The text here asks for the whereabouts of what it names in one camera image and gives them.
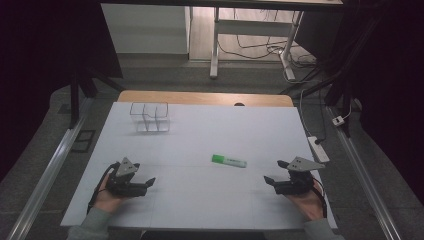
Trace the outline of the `white table cover sheet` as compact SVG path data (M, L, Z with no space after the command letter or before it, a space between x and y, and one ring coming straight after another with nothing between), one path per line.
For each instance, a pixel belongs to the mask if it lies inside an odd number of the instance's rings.
M179 105L170 130L137 132L127 103L112 106L86 170L62 220L80 224L106 168L124 157L140 168L134 179L156 178L143 197L125 201L115 227L146 230L295 230L303 216L264 176L288 177L278 160L313 157L294 107ZM246 168L212 162L214 154Z

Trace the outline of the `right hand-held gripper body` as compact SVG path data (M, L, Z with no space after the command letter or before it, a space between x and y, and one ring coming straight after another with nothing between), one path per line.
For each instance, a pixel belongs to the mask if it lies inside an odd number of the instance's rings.
M302 157L295 157L286 169L289 174L288 181L276 182L274 189L277 194L301 195L308 193L314 186L312 170L324 168L325 165Z

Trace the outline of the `black floor frame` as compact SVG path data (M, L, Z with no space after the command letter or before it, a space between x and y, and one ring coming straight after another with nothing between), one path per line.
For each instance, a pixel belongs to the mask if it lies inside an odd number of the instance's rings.
M94 140L95 133L95 130L81 130L73 143L71 151L75 153L87 153Z

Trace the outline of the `white power strip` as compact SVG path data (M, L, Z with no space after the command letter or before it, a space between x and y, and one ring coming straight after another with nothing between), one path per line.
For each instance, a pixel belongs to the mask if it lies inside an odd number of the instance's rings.
M321 163L328 163L330 161L330 158L328 157L327 153L325 152L324 148L321 144L316 145L314 141L318 139L315 136L310 136L307 138L310 147L312 151L314 152L315 156L317 157L318 161Z

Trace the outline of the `white cabinet panel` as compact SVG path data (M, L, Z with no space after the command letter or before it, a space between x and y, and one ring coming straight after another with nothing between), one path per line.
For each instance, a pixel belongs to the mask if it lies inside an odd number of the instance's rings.
M102 4L101 7L118 53L189 53L188 7L129 4Z

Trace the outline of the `clear acrylic organizer box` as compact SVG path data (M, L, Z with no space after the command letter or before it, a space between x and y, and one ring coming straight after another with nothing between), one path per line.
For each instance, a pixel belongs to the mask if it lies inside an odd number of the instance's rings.
M133 102L130 117L137 132L168 132L169 106L166 102Z

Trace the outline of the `dark curtain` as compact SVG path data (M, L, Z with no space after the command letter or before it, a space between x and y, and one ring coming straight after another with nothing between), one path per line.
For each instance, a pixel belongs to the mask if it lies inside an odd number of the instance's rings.
M360 123L424 205L424 0L344 0L379 22L351 77Z
M0 181L87 68L122 76L99 0L0 0Z

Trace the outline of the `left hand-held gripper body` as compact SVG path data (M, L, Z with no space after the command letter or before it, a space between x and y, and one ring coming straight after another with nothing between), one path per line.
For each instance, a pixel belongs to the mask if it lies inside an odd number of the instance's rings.
M147 193L147 188L143 183L132 183L131 179L138 171L128 158L124 157L121 162L113 166L113 171L109 174L106 189L115 196L139 197Z

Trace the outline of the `person's right hand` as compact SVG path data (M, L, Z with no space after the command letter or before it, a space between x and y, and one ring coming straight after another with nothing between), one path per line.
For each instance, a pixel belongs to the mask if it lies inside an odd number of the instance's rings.
M322 193L320 185L315 182L314 188L302 195L286 195L307 221L324 218L324 210L319 196Z

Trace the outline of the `black metal stand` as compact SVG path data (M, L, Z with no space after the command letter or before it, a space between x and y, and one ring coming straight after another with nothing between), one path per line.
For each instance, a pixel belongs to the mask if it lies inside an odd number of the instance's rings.
M328 78L306 89L294 98L307 96L331 85L324 98L333 106L343 98L343 111L348 111L352 97L351 77L360 63L364 48L379 22L375 13L344 13L330 16L324 13L306 13L306 23L301 24L301 45L318 54L318 63L298 84L305 84L322 71Z
M111 87L112 89L121 93L125 88L111 78L102 74L100 71L93 67L85 67L77 70L71 77L70 90L71 90L71 119L70 129L74 129L80 119L80 99L79 90L82 90L83 94L87 98L94 98L97 93L97 87L94 84L94 80L98 79L102 83Z

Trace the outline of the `aluminium rail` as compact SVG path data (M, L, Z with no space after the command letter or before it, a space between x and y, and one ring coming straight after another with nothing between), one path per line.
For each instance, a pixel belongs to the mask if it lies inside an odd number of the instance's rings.
M403 240L400 230L394 222L394 219L390 214L390 211L383 198L380 196L377 187L370 173L368 172L352 138L348 137L340 126L335 126L333 123L331 123L331 126L335 130L339 141L341 142L342 147L346 152L346 155L367 197L369 205L374 211L385 238L387 240Z
M48 193L53 186L53 183L58 176L58 173L64 164L64 161L71 150L74 141L77 138L77 135L88 117L88 112L93 102L93 98L85 98L82 101L79 108L79 119L72 128L65 132L17 221L6 237L6 240L25 240L27 237L45 199L48 196Z

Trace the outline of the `green highlighter pen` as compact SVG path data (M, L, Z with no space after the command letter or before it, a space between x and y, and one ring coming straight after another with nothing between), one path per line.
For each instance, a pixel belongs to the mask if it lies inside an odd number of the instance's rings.
M214 154L212 156L212 162L217 163L217 164L224 164L224 165L228 165L228 166L233 166L233 167L239 167L239 168L246 168L247 167L246 161L231 159L231 158L227 158L223 155L217 155L217 154Z

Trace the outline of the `white desk frame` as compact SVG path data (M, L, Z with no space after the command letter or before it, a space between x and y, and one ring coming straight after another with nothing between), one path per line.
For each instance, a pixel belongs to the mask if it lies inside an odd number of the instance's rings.
M287 42L283 50L279 50L277 55L283 65L285 77L287 80L295 80L295 74L289 63L289 54L293 45L300 21L302 11L294 11L293 19L290 23L285 22L266 22L266 21L249 21L235 19L220 19L220 9L214 9L214 29L213 29L213 45L210 65L210 78L216 79L218 76L218 53L219 44L218 37L220 34L226 35L250 35L250 36L269 36L269 37L286 37Z

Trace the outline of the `person's left hand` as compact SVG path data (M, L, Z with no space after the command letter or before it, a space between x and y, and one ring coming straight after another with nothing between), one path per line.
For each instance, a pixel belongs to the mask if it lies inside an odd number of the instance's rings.
M101 209L107 213L113 214L123 202L127 200L127 197L115 196L106 189L106 184L109 175L106 175L100 185L100 189L97 193L97 197L94 203L94 207Z

